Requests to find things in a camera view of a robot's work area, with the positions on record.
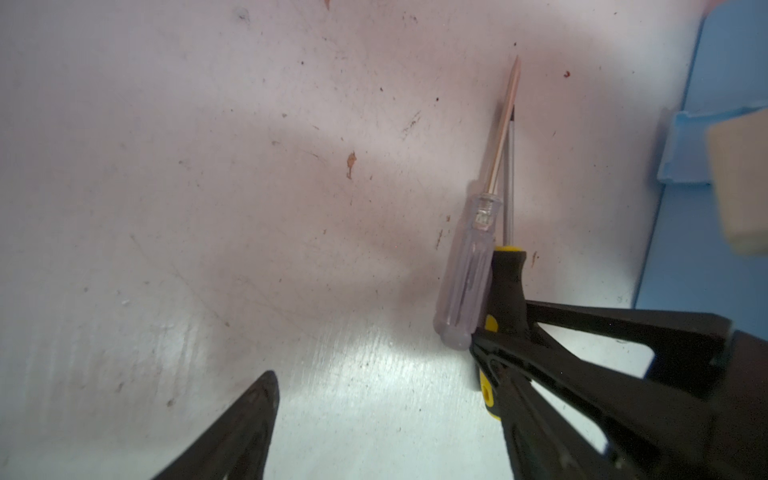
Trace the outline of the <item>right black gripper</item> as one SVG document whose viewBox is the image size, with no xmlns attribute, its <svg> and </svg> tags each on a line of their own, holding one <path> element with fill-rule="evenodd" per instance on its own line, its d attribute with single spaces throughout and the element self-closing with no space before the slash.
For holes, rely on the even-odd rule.
<svg viewBox="0 0 768 480">
<path fill-rule="evenodd" d="M 534 322 L 630 341 L 654 358 L 645 377 L 713 384 L 688 393 L 507 335 L 477 331 L 470 352 L 495 387 L 517 479 L 765 479 L 767 342 L 711 313 L 527 302 Z M 599 453 L 535 389 L 590 418 L 619 457 Z"/>
</svg>

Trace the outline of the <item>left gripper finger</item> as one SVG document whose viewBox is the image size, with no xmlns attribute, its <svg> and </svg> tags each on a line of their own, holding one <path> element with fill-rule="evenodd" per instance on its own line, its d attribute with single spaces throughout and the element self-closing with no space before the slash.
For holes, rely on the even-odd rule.
<svg viewBox="0 0 768 480">
<path fill-rule="evenodd" d="M 158 479 L 261 479 L 279 407 L 276 374 L 264 372 Z"/>
</svg>

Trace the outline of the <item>blue plastic tool box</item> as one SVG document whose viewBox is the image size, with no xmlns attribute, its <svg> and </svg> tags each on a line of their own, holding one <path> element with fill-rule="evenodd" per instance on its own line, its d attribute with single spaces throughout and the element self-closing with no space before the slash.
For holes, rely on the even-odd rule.
<svg viewBox="0 0 768 480">
<path fill-rule="evenodd" d="M 706 132 L 767 107 L 767 4 L 724 1 L 703 20 L 682 108 L 669 123 L 656 179 L 662 194 L 637 309 L 714 313 L 767 336 L 767 259 L 728 245 Z"/>
</svg>

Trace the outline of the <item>black yellow screwdriver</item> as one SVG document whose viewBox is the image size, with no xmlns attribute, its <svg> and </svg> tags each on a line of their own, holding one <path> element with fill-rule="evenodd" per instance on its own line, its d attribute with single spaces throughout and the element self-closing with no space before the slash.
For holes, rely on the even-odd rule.
<svg viewBox="0 0 768 480">
<path fill-rule="evenodd" d="M 492 265 L 487 315 L 483 328 L 494 333 L 513 335 L 518 323 L 526 317 L 522 286 L 522 269 L 527 254 L 513 245 L 514 225 L 514 139 L 515 114 L 507 122 L 506 153 L 502 167 L 503 207 L 502 245 L 495 248 Z"/>
</svg>

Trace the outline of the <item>clear handled tester screwdriver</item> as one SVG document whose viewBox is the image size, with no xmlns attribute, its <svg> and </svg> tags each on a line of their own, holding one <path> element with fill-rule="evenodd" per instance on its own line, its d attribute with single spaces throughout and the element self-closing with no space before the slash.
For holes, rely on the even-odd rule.
<svg viewBox="0 0 768 480">
<path fill-rule="evenodd" d="M 448 276 L 445 306 L 436 321 L 435 330 L 442 343 L 457 351 L 470 347 L 472 335 L 484 318 L 498 225 L 503 227 L 502 244 L 512 243 L 515 102 L 521 73 L 522 61 L 517 57 L 502 103 L 488 175 L 483 189 L 468 199 L 458 254 Z"/>
</svg>

